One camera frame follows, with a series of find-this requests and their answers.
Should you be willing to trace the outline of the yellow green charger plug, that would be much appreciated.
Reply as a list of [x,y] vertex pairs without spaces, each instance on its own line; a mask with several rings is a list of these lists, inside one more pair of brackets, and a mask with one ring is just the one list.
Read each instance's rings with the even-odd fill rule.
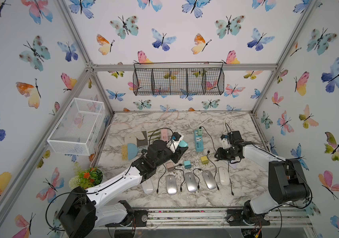
[[207,165],[207,164],[209,164],[210,160],[208,159],[207,156],[202,156],[202,157],[200,158],[200,162],[201,162],[201,164],[203,164],[203,165]]

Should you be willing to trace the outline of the white wireless mouse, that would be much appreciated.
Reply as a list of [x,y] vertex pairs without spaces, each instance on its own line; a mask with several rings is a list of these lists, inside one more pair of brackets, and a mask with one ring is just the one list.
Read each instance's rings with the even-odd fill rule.
[[144,194],[151,194],[154,191],[151,179],[147,179],[141,183]]

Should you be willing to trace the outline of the black cable teal strip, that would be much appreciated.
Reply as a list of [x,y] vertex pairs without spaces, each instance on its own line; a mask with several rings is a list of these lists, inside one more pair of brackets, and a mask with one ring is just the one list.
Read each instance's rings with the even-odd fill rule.
[[229,182],[230,182],[230,188],[231,188],[231,195],[234,197],[235,194],[234,194],[234,191],[233,191],[233,183],[232,183],[232,180],[231,180],[231,175],[230,175],[230,163],[231,161],[228,161],[227,164],[228,164],[228,177],[229,177]]

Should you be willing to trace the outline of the teal power strip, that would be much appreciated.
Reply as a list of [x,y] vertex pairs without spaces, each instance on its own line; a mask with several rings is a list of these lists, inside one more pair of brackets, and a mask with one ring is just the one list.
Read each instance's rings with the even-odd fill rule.
[[204,151],[203,135],[199,136],[197,130],[198,129],[194,131],[195,150],[196,152],[201,153]]

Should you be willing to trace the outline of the black charging cable silver mouse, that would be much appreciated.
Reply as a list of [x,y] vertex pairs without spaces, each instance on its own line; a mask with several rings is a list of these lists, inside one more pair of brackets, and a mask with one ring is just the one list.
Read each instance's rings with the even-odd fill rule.
[[179,172],[179,175],[180,175],[180,179],[179,179],[179,181],[180,181],[180,192],[182,192],[183,191],[182,186],[185,182],[185,179],[184,179],[185,172],[184,172],[184,169],[183,169],[183,164],[180,163],[180,164],[176,165],[174,167],[174,169],[175,169],[175,171]]

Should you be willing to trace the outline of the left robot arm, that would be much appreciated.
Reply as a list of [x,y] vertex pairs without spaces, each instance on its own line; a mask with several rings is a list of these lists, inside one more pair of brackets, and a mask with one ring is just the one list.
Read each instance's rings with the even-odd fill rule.
[[84,238],[100,226],[130,226],[135,222],[135,211],[125,200],[109,202],[124,191],[150,179],[159,166],[168,161],[177,163],[188,150],[183,140],[156,140],[128,169],[91,188],[74,188],[67,197],[58,219],[70,238]]

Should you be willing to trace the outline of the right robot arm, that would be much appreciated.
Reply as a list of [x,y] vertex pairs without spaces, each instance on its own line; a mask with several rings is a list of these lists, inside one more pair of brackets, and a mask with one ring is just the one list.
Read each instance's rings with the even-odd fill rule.
[[239,131],[231,131],[220,137],[222,146],[215,158],[238,164],[249,159],[268,172],[268,190],[255,199],[245,202],[241,219],[252,225],[264,220],[266,214],[289,202],[305,200],[304,209],[312,202],[312,190],[304,176],[302,165],[297,158],[286,159],[245,141]]

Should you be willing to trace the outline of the black charging cable white mouse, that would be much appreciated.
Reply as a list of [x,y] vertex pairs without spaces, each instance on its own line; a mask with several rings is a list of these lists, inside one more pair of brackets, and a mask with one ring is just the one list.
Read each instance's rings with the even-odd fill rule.
[[163,178],[163,176],[167,173],[167,167],[166,167],[166,164],[165,162],[163,163],[163,168],[164,168],[164,172],[163,174],[159,177],[158,179],[158,183],[157,183],[157,189],[156,189],[156,193],[158,194],[159,193],[159,188],[160,188],[160,182],[161,182],[161,179]]

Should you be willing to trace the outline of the teal charger plug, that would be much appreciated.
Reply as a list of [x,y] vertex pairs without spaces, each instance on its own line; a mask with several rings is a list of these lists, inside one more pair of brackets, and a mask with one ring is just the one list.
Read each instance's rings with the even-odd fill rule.
[[191,169],[192,168],[192,164],[189,160],[184,161],[183,165],[184,165],[185,169]]

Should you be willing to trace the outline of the pink charger plug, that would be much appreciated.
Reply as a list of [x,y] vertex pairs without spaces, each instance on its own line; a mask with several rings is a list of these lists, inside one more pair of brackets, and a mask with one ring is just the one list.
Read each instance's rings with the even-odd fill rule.
[[166,163],[166,169],[169,171],[169,172],[172,172],[174,170],[174,167],[175,167],[175,164],[173,162],[168,162]]

